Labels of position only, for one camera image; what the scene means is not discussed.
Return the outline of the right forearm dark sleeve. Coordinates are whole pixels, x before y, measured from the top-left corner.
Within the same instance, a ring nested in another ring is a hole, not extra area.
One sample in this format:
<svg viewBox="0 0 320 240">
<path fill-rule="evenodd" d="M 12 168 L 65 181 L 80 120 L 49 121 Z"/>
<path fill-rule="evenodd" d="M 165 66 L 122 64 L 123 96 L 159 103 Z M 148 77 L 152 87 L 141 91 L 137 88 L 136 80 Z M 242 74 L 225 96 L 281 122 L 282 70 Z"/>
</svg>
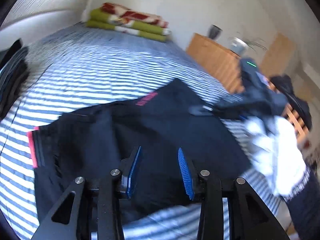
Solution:
<svg viewBox="0 0 320 240">
<path fill-rule="evenodd" d="M 319 181 L 310 167 L 283 199 L 299 238 L 319 239 Z"/>
</svg>

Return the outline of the right hand white glove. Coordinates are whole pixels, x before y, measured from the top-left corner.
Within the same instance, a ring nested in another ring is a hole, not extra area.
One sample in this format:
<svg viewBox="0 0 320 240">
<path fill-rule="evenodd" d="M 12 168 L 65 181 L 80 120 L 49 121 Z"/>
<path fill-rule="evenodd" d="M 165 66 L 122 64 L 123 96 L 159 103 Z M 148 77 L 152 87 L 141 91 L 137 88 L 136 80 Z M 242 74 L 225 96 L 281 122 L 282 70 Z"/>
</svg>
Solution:
<svg viewBox="0 0 320 240">
<path fill-rule="evenodd" d="M 310 172 L 298 149 L 295 129 L 283 117 L 245 121 L 253 167 L 263 174 L 275 196 L 291 199 L 307 184 Z"/>
</svg>

